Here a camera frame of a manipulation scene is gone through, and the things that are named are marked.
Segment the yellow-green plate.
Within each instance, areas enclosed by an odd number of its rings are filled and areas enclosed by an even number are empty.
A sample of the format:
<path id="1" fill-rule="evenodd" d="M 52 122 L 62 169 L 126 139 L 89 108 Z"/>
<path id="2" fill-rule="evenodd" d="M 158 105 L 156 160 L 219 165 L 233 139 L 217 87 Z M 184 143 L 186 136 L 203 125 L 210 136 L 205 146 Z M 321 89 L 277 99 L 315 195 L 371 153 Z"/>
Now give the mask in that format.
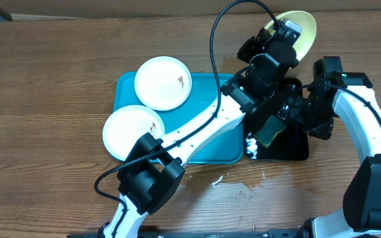
<path id="1" fill-rule="evenodd" d="M 278 34 L 280 20 L 288 18 L 302 27 L 302 33 L 295 43 L 285 41 Z M 275 17 L 265 25 L 264 29 L 269 33 L 265 43 L 261 46 L 263 53 L 273 53 L 278 50 L 282 55 L 294 52 L 296 60 L 300 62 L 310 51 L 317 33 L 317 24 L 314 17 L 305 11 L 287 11 Z"/>

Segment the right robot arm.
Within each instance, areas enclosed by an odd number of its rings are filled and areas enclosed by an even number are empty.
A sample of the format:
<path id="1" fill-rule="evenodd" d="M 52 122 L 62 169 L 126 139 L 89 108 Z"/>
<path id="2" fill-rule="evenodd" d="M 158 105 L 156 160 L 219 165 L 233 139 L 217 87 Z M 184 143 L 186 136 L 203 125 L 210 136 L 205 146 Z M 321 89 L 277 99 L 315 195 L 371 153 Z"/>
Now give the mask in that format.
<path id="1" fill-rule="evenodd" d="M 311 219 L 311 237 L 374 237 L 381 235 L 381 109 L 365 73 L 321 73 L 286 95 L 279 116 L 314 129 L 319 119 L 340 118 L 354 143 L 360 167 L 329 215 Z"/>

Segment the green yellow sponge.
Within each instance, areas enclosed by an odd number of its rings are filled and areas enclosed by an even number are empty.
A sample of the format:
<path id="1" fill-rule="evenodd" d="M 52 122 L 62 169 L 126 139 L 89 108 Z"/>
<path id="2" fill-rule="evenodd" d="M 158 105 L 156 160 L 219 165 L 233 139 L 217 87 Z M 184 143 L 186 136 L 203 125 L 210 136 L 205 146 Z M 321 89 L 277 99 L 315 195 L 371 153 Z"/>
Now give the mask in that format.
<path id="1" fill-rule="evenodd" d="M 274 139 L 286 128 L 286 125 L 275 116 L 270 116 L 263 127 L 253 137 L 265 148 L 269 148 Z"/>

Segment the white plate top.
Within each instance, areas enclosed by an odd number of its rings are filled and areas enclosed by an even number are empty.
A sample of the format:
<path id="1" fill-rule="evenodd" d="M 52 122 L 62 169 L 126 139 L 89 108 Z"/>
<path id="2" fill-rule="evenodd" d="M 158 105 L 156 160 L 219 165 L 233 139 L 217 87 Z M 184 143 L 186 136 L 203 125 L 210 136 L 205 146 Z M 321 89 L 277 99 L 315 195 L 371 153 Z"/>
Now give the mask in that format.
<path id="1" fill-rule="evenodd" d="M 188 99 L 192 77 L 180 60 L 158 56 L 147 60 L 137 70 L 134 89 L 145 106 L 153 110 L 173 110 Z"/>

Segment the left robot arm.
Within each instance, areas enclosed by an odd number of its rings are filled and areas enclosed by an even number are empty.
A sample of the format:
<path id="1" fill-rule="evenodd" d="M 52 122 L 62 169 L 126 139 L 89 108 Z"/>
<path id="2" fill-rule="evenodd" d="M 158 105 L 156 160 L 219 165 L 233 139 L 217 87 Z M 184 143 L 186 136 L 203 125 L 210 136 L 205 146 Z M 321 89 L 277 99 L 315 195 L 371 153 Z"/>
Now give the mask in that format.
<path id="1" fill-rule="evenodd" d="M 148 214 L 158 211 L 176 192 L 190 159 L 224 132 L 240 124 L 261 126 L 262 108 L 279 96 L 278 82 L 299 59 L 294 45 L 301 33 L 295 30 L 262 28 L 238 51 L 246 61 L 246 76 L 237 72 L 224 85 L 218 85 L 218 98 L 212 107 L 162 138 L 150 133 L 134 143 L 123 165 L 103 173 L 97 182 L 116 173 L 119 195 L 95 191 L 118 202 L 110 223 L 98 231 L 98 237 L 137 237 Z"/>

